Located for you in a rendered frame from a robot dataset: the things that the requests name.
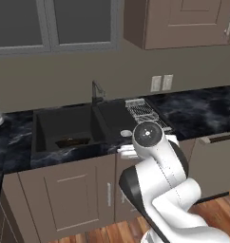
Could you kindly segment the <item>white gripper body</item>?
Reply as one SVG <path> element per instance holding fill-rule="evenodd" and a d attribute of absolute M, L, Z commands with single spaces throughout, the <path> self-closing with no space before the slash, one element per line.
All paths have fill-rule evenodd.
<path fill-rule="evenodd" d="M 175 135 L 165 135 L 165 136 L 169 141 L 173 141 L 176 144 L 179 144 L 179 141 Z M 117 150 L 117 152 L 121 154 L 122 159 L 137 159 L 139 157 L 132 144 L 122 145 Z"/>

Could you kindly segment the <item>dark brown shallow pan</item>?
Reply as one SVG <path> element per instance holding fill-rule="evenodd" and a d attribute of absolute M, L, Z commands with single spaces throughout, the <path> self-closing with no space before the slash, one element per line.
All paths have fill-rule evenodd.
<path fill-rule="evenodd" d="M 86 145 L 90 142 L 90 138 L 66 138 L 56 141 L 56 145 L 59 148 L 66 148 L 71 146 Z"/>

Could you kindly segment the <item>black kitchen sink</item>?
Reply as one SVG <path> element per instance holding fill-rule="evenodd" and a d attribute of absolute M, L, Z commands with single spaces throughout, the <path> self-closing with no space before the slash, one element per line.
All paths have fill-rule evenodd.
<path fill-rule="evenodd" d="M 136 125 L 124 100 L 85 103 L 34 112 L 31 152 L 37 155 L 100 142 L 129 140 L 130 137 L 121 136 L 121 131 L 133 131 Z M 59 148 L 56 141 L 66 138 L 90 138 L 90 142 L 81 146 Z"/>

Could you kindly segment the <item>narrow brown base cupboard door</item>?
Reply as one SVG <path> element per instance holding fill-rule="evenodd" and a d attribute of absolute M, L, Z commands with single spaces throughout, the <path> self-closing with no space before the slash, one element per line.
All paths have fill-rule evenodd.
<path fill-rule="evenodd" d="M 122 203 L 122 190 L 119 186 L 119 179 L 123 170 L 139 162 L 139 159 L 122 159 L 120 153 L 116 155 L 115 222 L 131 220 L 141 215 L 126 198 L 125 203 Z"/>

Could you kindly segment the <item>dark grey tap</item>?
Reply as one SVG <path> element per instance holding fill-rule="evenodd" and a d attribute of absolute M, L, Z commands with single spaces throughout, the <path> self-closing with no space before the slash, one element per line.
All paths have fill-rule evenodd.
<path fill-rule="evenodd" d="M 98 104 L 105 100 L 105 91 L 102 89 L 100 84 L 93 80 L 92 81 L 92 103 Z"/>

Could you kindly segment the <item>wide brown base cupboard door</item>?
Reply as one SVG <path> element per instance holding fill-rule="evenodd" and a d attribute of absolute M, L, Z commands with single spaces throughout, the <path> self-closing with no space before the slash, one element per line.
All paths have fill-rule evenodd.
<path fill-rule="evenodd" d="M 115 157 L 83 159 L 18 174 L 41 243 L 114 222 Z M 111 206 L 107 206 L 107 183 Z"/>

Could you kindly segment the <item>brown fronted dishwasher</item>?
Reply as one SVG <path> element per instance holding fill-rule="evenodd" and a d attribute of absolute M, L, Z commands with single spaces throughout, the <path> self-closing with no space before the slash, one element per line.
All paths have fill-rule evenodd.
<path fill-rule="evenodd" d="M 201 197 L 208 198 L 230 191 L 230 140 L 210 143 L 209 138 L 196 139 L 189 162 L 189 176 L 201 187 Z"/>

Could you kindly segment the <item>grey framed window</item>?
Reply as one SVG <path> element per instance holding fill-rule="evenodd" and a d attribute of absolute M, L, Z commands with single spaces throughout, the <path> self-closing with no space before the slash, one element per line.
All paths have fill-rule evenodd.
<path fill-rule="evenodd" d="M 115 49 L 121 0 L 0 0 L 0 56 Z"/>

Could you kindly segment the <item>white wall socket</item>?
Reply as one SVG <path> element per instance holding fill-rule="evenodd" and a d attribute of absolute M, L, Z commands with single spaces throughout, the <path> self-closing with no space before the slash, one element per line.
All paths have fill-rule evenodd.
<path fill-rule="evenodd" d="M 161 76 L 153 76 L 151 80 L 151 92 L 157 92 L 161 89 L 161 81 L 162 77 Z"/>
<path fill-rule="evenodd" d="M 171 89 L 172 86 L 172 81 L 173 81 L 173 75 L 165 75 L 163 77 L 163 91 L 167 91 Z"/>

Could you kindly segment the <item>brown wall cupboard door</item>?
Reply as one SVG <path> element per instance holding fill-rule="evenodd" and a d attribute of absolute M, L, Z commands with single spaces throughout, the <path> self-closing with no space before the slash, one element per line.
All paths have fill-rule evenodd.
<path fill-rule="evenodd" d="M 144 48 L 226 45 L 230 0 L 149 0 Z"/>

